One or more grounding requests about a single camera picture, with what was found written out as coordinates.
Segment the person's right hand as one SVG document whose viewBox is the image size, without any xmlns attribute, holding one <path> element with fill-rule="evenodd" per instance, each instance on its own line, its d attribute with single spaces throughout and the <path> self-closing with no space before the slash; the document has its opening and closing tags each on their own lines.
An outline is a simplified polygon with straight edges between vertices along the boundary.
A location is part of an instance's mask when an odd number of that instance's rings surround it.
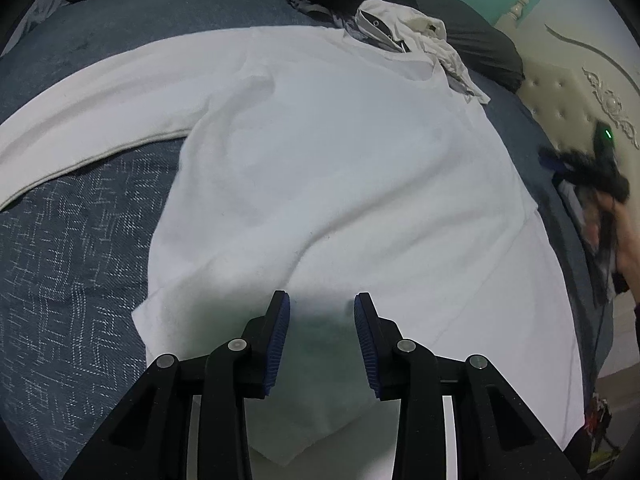
<svg viewBox="0 0 640 480">
<path fill-rule="evenodd" d="M 639 234 L 627 207 L 606 193 L 594 192 L 594 204 L 585 213 L 585 234 L 590 244 L 600 242 L 600 217 L 608 212 L 614 217 L 617 271 L 623 275 L 634 300 L 639 301 Z"/>
</svg>

